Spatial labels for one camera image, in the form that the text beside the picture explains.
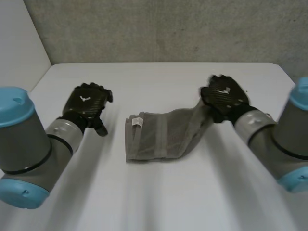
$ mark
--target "white table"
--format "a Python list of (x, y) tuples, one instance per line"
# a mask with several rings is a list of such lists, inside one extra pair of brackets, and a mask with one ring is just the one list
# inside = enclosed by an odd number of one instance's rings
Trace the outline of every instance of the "white table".
[(269, 63), (57, 64), (31, 93), (44, 127), (73, 88), (111, 89), (106, 138), (88, 130), (50, 197), (36, 210), (0, 203), (5, 231), (295, 231), (308, 227), (308, 194), (285, 192), (235, 134), (213, 125), (183, 160), (127, 164), (124, 124), (141, 111), (193, 107), (211, 74), (232, 76), (253, 106), (278, 118), (294, 85)]

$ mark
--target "gray fabric sleeve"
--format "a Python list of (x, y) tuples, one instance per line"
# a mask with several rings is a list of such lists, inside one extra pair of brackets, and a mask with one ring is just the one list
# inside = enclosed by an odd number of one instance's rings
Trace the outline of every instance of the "gray fabric sleeve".
[[(192, 109), (130, 116), (125, 124), (126, 160), (168, 160), (188, 154), (211, 124), (207, 112), (208, 107), (200, 101)], [(143, 119), (142, 128), (132, 126), (137, 117)]]

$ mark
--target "black glove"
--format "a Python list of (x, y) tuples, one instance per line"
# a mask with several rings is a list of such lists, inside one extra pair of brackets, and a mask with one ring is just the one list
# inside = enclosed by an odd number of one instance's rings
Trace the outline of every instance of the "black glove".
[(234, 121), (237, 114), (252, 110), (249, 99), (243, 89), (230, 76), (211, 76), (209, 85), (200, 89), (200, 95), (205, 105), (213, 109), (214, 123), (224, 120)]
[(83, 83), (76, 87), (68, 98), (61, 119), (75, 123), (82, 132), (85, 128), (93, 128), (100, 136), (108, 134), (100, 119), (106, 102), (112, 102), (112, 92), (95, 83)]

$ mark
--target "white label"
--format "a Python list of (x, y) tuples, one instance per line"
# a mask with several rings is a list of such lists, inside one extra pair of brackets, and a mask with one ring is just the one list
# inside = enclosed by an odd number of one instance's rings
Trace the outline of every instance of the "white label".
[(143, 119), (138, 117), (138, 118), (133, 118), (132, 120), (132, 126), (134, 125), (139, 125), (141, 128), (143, 126)]

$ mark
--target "blue joint cap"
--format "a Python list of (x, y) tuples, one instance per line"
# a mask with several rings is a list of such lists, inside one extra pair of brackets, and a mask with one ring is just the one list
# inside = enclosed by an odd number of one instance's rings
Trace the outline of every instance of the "blue joint cap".
[(34, 104), (24, 89), (0, 88), (0, 128), (25, 121), (34, 113), (34, 110)]
[(38, 208), (49, 194), (46, 189), (29, 182), (0, 179), (0, 199), (17, 208)]
[(308, 191), (308, 166), (289, 172), (278, 183), (291, 193)]
[(291, 91), (290, 101), (302, 110), (308, 110), (308, 77), (303, 77)]

